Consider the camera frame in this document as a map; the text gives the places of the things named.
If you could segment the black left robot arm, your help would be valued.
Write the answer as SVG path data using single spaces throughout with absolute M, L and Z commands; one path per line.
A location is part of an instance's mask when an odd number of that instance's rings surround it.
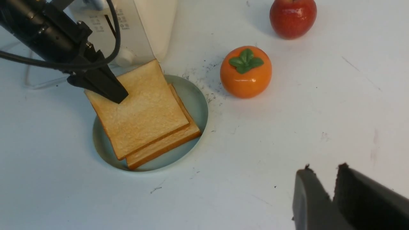
M 42 60 L 5 51 L 1 58 L 20 64 L 54 69 L 68 74 L 72 86 L 95 92 L 114 103 L 128 96 L 127 90 L 108 67 L 121 45 L 118 17 L 111 0 L 107 1 L 113 23 L 115 46 L 108 57 L 88 41 L 92 30 L 86 23 L 74 22 L 64 13 L 71 0 L 2 0 L 1 27 L 30 48 Z

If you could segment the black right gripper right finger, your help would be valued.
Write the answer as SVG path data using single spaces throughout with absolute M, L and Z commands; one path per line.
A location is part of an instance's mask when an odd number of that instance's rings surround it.
M 350 168 L 338 166 L 333 203 L 356 230 L 407 230 L 409 200 Z

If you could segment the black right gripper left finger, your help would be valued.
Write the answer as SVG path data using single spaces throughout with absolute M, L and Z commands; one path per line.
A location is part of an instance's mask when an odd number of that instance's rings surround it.
M 296 172 L 292 211 L 296 230 L 352 229 L 309 165 Z

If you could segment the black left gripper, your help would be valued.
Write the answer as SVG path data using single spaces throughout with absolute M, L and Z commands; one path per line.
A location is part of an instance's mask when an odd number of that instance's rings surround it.
M 19 40 L 48 62 L 91 64 L 104 59 L 88 41 L 91 29 L 74 22 L 64 13 L 71 0 L 19 1 Z M 97 93 L 114 103 L 121 103 L 128 92 L 109 67 L 75 71 L 67 82 Z

